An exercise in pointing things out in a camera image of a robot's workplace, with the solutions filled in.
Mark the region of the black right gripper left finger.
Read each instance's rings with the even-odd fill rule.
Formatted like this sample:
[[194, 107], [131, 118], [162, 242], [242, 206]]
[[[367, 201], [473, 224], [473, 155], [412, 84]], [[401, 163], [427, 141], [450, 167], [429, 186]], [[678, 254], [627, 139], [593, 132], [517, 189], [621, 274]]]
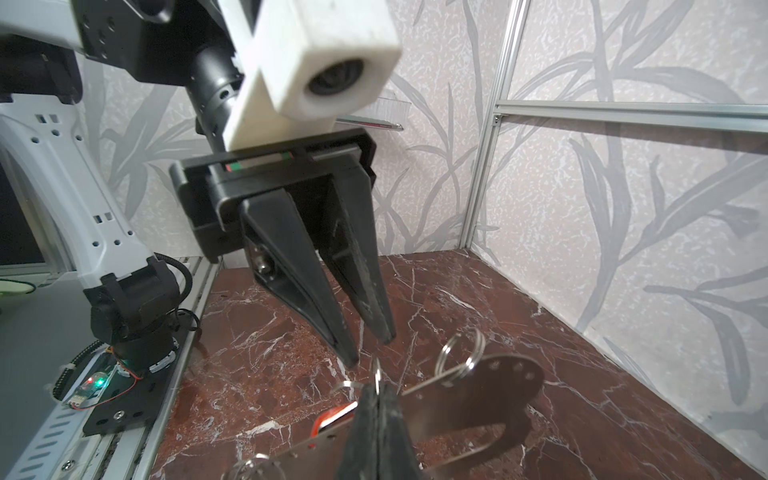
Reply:
[[363, 388], [344, 445], [336, 479], [373, 480], [378, 478], [379, 400], [380, 394], [376, 386], [370, 384]]

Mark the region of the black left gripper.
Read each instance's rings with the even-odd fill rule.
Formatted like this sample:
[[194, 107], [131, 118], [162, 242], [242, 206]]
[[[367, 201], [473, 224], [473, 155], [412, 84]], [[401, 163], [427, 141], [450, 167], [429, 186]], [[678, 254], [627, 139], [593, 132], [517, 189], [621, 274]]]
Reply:
[[388, 344], [396, 328], [373, 216], [376, 150], [366, 130], [353, 128], [178, 160], [169, 169], [203, 255], [215, 262], [244, 246], [257, 283], [307, 320], [347, 368], [358, 364], [357, 348], [296, 204], [282, 188], [332, 173], [320, 257], [365, 325]]

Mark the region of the key with red tag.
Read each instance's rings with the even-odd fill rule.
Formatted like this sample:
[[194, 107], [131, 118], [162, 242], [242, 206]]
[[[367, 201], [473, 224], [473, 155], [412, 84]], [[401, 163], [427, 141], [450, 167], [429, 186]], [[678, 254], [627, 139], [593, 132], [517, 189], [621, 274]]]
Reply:
[[313, 423], [310, 437], [316, 437], [324, 430], [333, 427], [335, 424], [351, 418], [357, 408], [358, 402], [333, 407], [320, 414]]

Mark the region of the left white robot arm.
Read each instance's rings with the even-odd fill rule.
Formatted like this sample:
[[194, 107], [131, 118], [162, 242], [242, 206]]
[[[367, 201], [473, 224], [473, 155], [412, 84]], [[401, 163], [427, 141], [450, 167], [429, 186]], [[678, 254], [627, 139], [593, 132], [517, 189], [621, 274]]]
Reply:
[[174, 162], [170, 178], [203, 254], [243, 251], [257, 283], [353, 367], [334, 285], [380, 342], [396, 329], [376, 245], [376, 145], [335, 123], [377, 99], [401, 54], [383, 1], [2, 3], [2, 147], [63, 237], [94, 336], [125, 370], [174, 360], [183, 290], [84, 145], [77, 56], [186, 89], [212, 151]]

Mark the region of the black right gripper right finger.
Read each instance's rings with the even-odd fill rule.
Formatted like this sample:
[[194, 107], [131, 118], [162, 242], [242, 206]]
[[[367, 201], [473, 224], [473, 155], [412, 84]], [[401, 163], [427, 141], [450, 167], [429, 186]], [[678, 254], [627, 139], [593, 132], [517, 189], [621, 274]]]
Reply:
[[378, 395], [377, 478], [383, 480], [424, 478], [397, 392], [389, 384], [383, 384]]

